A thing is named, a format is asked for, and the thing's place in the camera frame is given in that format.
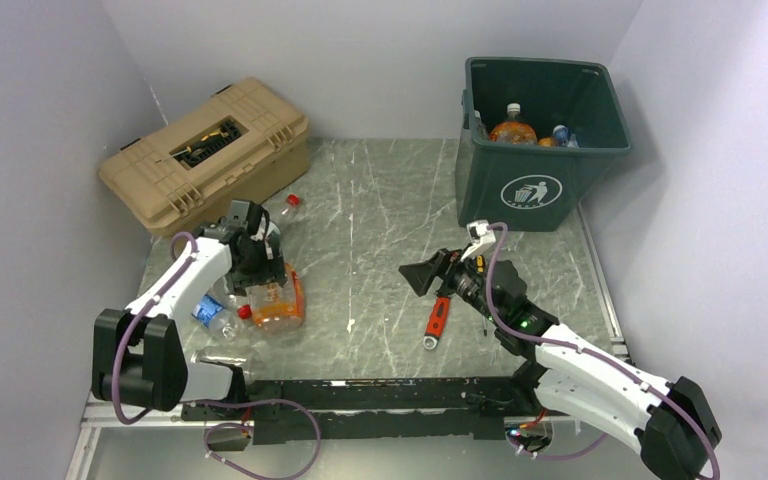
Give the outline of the crushed orange label jug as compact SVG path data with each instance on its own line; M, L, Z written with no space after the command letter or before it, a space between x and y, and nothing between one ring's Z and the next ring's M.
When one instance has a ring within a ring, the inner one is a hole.
M538 142L535 130L525 122L519 103L506 106L506 118L489 133L489 140L497 143L535 145Z

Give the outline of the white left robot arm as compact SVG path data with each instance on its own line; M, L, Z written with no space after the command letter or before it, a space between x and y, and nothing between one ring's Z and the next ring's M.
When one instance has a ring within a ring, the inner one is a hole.
M226 215L173 235L184 244L171 267L142 295L95 319L91 393L111 403L118 420L133 424L142 414L201 404L224 420L239 417L249 400L242 368L193 361L179 332L208 290L225 280L239 292L283 283L280 229L260 204L232 201ZM126 415L127 406L141 414Z

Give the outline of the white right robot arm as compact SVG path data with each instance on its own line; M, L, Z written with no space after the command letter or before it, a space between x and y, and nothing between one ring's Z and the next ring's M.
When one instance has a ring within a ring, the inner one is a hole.
M399 273L424 296L457 296L495 327L501 346L524 362L511 377L517 411L565 413L620 441L660 479L699 479L722 433L704 391L681 376L645 372L584 340L527 297L508 260L464 260L458 250L402 265Z

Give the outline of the large orange label bottle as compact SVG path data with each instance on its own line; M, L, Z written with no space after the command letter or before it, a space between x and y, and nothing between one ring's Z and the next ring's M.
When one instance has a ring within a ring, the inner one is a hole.
M246 294L251 308L251 320L267 333L298 328L305 318L305 298L298 274L284 263L286 281L254 285Z

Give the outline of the red cap clear bottle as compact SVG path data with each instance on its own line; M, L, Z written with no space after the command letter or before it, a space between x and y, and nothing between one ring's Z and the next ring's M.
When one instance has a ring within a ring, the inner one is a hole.
M277 212L272 216L272 222L278 228L284 228L293 224L299 217L302 200L295 194L288 194Z

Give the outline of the crushed clear blue label bottle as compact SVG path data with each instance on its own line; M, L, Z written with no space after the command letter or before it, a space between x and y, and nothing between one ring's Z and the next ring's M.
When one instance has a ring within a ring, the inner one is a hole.
M553 128L552 138L556 146L578 148L579 143L575 134L565 125L559 124Z

